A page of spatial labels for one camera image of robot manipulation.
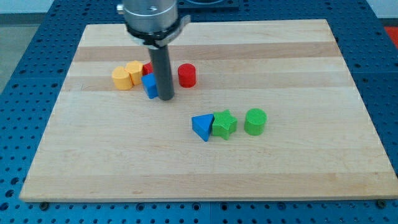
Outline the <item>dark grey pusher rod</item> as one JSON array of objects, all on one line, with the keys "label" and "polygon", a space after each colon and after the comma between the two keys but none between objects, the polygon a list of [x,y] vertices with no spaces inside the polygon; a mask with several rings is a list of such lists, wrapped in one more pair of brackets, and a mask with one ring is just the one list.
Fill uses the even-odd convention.
[{"label": "dark grey pusher rod", "polygon": [[154,71],[158,96],[163,101],[174,97],[174,84],[170,66],[168,46],[159,49],[149,49],[150,60]]}]

